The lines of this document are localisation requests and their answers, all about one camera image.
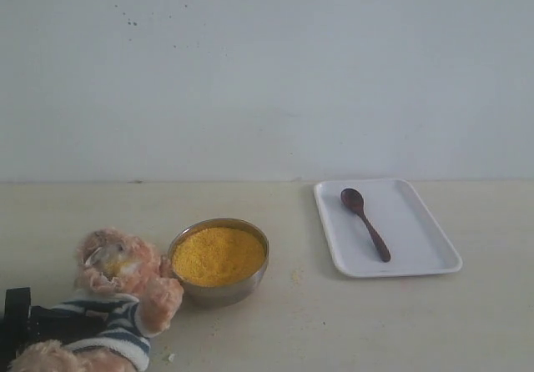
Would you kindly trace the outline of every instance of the metal bowl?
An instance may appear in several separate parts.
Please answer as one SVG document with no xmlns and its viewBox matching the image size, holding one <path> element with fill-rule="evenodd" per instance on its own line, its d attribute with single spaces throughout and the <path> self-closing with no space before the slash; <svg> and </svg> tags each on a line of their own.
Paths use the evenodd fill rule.
<svg viewBox="0 0 534 372">
<path fill-rule="evenodd" d="M 269 263 L 269 241 L 261 230 L 259 230 L 253 224 L 245 222 L 244 220 L 231 218 L 209 219 L 194 224 L 180 233 L 176 239 L 173 240 L 173 243 L 169 247 L 169 259 L 172 260 L 174 251 L 188 237 L 198 233 L 201 230 L 209 228 L 232 228 L 250 233 L 258 239 L 265 251 L 265 260 L 253 275 L 246 279 L 240 280 L 239 282 L 226 284 L 224 286 L 205 287 L 190 283 L 182 276 L 177 274 L 173 266 L 174 276 L 184 287 L 184 292 L 196 304 L 209 308 L 224 307 L 238 303 L 256 290 L 259 282 L 264 277 L 265 270 L 267 269 L 267 265 Z"/>
</svg>

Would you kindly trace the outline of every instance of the white tray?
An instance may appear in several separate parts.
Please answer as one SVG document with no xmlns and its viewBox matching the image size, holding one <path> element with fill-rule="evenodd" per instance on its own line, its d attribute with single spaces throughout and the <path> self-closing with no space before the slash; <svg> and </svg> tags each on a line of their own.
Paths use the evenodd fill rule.
<svg viewBox="0 0 534 372">
<path fill-rule="evenodd" d="M 363 195 L 365 214 L 391 253 L 380 260 L 361 219 L 344 207 L 343 189 Z M 408 182 L 399 179 L 330 181 L 315 185 L 315 200 L 336 268 L 355 278 L 449 274 L 462 260 Z"/>
</svg>

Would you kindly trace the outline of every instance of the white table surface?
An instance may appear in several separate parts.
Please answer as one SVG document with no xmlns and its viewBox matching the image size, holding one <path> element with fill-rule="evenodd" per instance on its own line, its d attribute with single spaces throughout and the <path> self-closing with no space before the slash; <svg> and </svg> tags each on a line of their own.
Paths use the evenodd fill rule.
<svg viewBox="0 0 534 372">
<path fill-rule="evenodd" d="M 190 224 L 234 217 L 270 240 L 262 284 L 225 309 L 185 304 L 154 341 L 150 371 L 531 370 L 534 182 L 413 184 L 463 258 L 459 273 L 343 277 L 302 182 L 0 184 L 2 308 L 18 286 L 33 304 L 64 299 L 90 230 L 115 226 L 165 250 Z"/>
</svg>

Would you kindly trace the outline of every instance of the yellow cornmeal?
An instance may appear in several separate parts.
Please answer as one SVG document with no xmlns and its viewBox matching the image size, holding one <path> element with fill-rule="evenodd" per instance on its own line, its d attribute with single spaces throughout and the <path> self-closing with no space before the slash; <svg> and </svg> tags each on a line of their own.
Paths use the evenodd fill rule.
<svg viewBox="0 0 534 372">
<path fill-rule="evenodd" d="M 232 284 L 255 273 L 265 260 L 252 234 L 231 228 L 210 228 L 188 237 L 173 254 L 175 272 L 204 287 Z"/>
</svg>

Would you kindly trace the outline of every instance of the blue and white striped clothing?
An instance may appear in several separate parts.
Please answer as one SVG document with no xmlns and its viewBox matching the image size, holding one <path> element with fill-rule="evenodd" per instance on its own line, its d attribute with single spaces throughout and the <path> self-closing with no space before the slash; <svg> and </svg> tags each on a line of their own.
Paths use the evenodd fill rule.
<svg viewBox="0 0 534 372">
<path fill-rule="evenodd" d="M 150 341 L 139 320 L 139 299 L 129 294 L 111 297 L 78 291 L 73 298 L 53 307 L 69 314 L 96 312 L 106 314 L 107 329 L 90 339 L 82 339 L 65 345 L 73 352 L 107 348 L 128 359 L 142 372 L 149 367 Z"/>
</svg>

